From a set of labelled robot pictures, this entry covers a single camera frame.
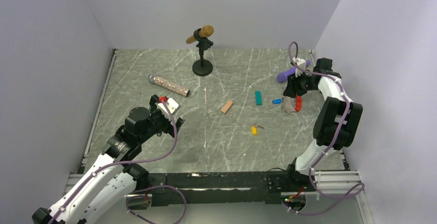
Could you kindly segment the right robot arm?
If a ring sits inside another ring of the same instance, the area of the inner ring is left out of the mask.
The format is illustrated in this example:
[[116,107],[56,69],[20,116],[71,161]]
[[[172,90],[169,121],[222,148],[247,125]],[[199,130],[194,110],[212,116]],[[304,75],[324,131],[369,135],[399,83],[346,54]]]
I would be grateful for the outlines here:
[[298,99],[308,91],[319,91],[324,104],[313,128],[313,141],[287,168],[284,184],[291,191],[303,186],[329,154],[352,144],[363,112],[362,105],[346,94],[341,75],[332,70],[331,59],[317,59],[312,72],[288,77],[283,95]]

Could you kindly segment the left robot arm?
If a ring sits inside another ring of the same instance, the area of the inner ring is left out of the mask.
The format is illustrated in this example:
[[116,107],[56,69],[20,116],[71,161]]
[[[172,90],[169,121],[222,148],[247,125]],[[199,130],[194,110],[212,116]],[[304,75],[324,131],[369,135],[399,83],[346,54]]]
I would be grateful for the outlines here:
[[141,193],[150,185],[143,161],[135,157],[142,145],[164,133],[177,139],[184,119],[174,115],[180,104],[173,98],[153,95],[149,108],[133,108],[90,169],[50,208],[39,208],[33,223],[95,223],[125,195]]

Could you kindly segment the yellow tag key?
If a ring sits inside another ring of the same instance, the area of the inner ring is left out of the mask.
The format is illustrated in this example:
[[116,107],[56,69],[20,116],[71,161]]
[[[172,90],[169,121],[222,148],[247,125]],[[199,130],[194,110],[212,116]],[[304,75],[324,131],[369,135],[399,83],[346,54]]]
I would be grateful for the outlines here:
[[258,131],[259,131],[259,130],[263,130],[263,129],[264,129],[264,127],[260,126],[260,125],[257,124],[257,123],[253,123],[253,124],[251,125],[251,133],[252,133],[252,135],[257,135],[257,134],[258,134]]

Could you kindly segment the red carabiner keyring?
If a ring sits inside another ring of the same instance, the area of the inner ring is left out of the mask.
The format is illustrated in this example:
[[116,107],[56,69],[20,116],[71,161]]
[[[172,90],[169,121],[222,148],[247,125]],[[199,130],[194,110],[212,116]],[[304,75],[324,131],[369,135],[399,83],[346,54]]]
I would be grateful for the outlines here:
[[302,97],[296,96],[296,98],[295,98],[295,111],[299,112],[301,110],[301,107],[302,107]]

